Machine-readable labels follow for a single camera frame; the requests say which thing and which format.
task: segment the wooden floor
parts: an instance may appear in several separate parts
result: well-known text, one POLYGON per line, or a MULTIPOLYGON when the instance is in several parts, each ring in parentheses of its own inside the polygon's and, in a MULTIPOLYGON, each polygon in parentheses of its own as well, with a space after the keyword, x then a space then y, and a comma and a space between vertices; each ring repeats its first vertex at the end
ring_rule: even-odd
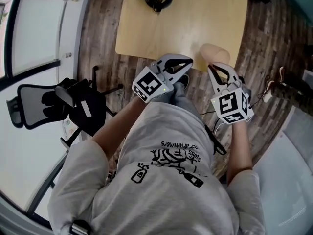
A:
MULTIPOLYGON (((91 68, 98 65, 98 89, 105 91, 121 83, 125 89, 107 96, 107 105, 120 111, 132 98, 131 85, 134 78, 151 60, 118 55, 115 40, 123 0, 89 0, 80 47, 79 79, 91 79, 91 68)), ((248 1, 246 25, 236 71, 243 76, 252 89, 252 100, 264 90, 264 78, 278 78, 278 69, 284 66, 300 77, 308 67, 303 55, 304 44, 312 42, 313 31, 304 19, 285 0, 271 0, 269 4, 248 1)), ((200 113, 213 110, 210 98, 213 95, 208 74, 192 69, 187 97, 193 101, 200 113)), ((271 99, 253 107, 254 118, 249 122, 249 137, 254 163, 266 151, 284 122, 291 105, 286 101, 271 99)), ((204 122, 213 129, 216 114, 203 116, 204 122)), ((217 138, 229 151, 231 128, 226 124, 217 131, 217 138)), ((216 155, 213 171, 221 176, 225 173, 228 156, 216 155)))

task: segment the shoe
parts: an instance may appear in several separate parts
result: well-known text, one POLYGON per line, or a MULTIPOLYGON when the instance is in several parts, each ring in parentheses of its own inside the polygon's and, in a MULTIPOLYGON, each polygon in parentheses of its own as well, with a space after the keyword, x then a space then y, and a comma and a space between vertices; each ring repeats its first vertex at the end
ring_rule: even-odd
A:
POLYGON ((184 74, 177 82, 182 83, 184 85, 184 89, 186 90, 186 88, 189 84, 189 75, 184 74))
POLYGON ((266 90, 263 92, 263 101, 267 103, 273 96, 271 89, 274 86, 274 80, 269 81, 268 86, 266 87, 266 90))
POLYGON ((279 82, 282 84, 284 82, 285 68, 282 66, 279 68, 280 80, 279 82))

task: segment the person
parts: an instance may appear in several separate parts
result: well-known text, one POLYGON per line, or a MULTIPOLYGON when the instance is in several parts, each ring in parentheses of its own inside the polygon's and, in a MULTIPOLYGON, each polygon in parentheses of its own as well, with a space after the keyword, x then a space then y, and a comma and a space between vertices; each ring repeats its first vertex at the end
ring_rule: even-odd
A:
POLYGON ((213 145, 184 89, 135 97, 91 140, 73 145, 48 204, 55 234, 74 220, 92 234, 265 234, 247 123, 232 125, 227 186, 212 175, 213 145), (108 160, 123 139, 115 177, 108 160))
POLYGON ((272 97, 289 101, 294 107, 313 116, 313 90, 299 79, 296 74, 279 69, 280 80, 269 81, 264 91, 263 101, 267 103, 272 97))

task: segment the gray pants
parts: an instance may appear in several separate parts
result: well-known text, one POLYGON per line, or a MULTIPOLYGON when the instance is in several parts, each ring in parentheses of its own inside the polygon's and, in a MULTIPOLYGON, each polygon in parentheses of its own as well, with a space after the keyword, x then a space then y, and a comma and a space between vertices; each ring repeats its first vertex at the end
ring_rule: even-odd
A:
POLYGON ((197 118, 199 118, 202 122, 202 118, 200 114, 198 113, 197 109, 193 105, 193 103, 186 98, 185 92, 184 92, 184 85, 182 83, 175 83, 174 84, 174 90, 171 92, 166 93, 163 96, 156 97, 151 100, 152 102, 160 102, 160 103, 167 103, 176 105, 178 107, 181 107, 193 115, 195 115, 197 118))

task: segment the wooden table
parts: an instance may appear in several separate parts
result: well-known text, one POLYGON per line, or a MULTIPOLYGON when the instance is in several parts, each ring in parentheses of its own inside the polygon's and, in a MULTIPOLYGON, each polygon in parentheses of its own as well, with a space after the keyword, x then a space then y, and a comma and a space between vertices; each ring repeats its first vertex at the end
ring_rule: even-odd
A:
POLYGON ((118 54, 158 59, 167 53, 194 59, 207 71, 199 49, 212 43, 230 53, 235 67, 246 20, 247 0, 173 0, 159 14, 144 0, 124 0, 116 39, 118 54))

